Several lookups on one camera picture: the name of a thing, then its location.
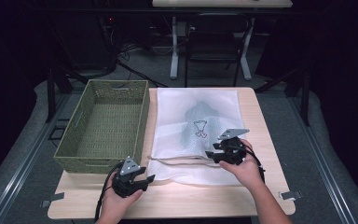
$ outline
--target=human hand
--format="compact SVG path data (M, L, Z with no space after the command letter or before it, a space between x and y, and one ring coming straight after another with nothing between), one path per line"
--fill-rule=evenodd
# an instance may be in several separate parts
M116 172L113 172L109 177L106 185L108 188L112 186L115 173ZM142 196L142 193L143 191L139 189L129 197L121 198L112 188L106 189L103 196L101 217L98 219L97 223L118 223L124 217L127 209Z
M241 141L249 148L252 148L252 145L248 141L244 139L241 139ZM257 189L257 186L264 185L260 177L257 162L251 155L247 155L240 165L230 164L225 161L220 161L219 164L223 169L234 174L240 183L250 191Z

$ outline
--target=green wicker basket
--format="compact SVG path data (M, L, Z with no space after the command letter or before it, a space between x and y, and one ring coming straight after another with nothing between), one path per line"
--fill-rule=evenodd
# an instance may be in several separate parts
M139 164L149 103L147 81L90 80L54 159L83 174L107 174L128 156Z

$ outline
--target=white cloth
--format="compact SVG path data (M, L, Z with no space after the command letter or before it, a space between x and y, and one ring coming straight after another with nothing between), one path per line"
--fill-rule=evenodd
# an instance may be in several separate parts
M160 88L153 160L147 174L156 175L156 181L181 184L239 185L234 175L213 161L191 158L207 158L207 150L222 152L213 148L217 137L226 129L243 128L236 91Z

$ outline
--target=human arm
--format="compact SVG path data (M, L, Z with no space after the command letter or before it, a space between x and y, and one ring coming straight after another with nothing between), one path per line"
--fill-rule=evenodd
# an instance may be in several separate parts
M113 177L115 173L112 173L109 177L106 186L112 186ZM116 224L118 223L127 212L127 209L135 203L141 196L143 191L141 189L135 191L131 196L127 198L121 198L112 188L108 188L104 192L103 205L101 210L101 216L96 223L98 224Z
M243 139L241 141L249 148L252 148L248 141ZM252 156L248 155L240 165L229 164L224 161L220 161L219 164L223 169L234 174L240 183L251 192L255 200L255 208L260 223L292 223L275 200L269 188L262 181L257 162Z

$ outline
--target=desk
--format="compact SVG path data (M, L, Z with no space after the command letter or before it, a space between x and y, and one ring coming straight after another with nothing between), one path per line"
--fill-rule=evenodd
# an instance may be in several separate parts
M251 7L251 8L283 8L291 7L292 2L290 0L153 0L153 7ZM171 63L171 79L177 79L177 70L179 56L177 52L177 32L176 32L176 18L172 18L172 63ZM249 47L253 31L253 25L249 30L248 35L245 39L243 52L241 55L241 68L245 80L252 80L252 75L249 70L248 62L246 61L246 52Z
M237 90L247 139L266 170L266 184L281 205L291 215L296 208L292 201L279 198L279 192L289 191L272 144L269 130L261 113L255 92L250 88L220 88ZM153 146L157 120L157 89L150 89L150 108L146 124L141 165L147 166L147 155ZM68 174L63 171L56 193L64 198L51 203L48 216L52 219L93 218L106 175ZM169 183L151 185L125 218L185 218L185 217L248 217L256 216L255 203L244 187L192 187Z

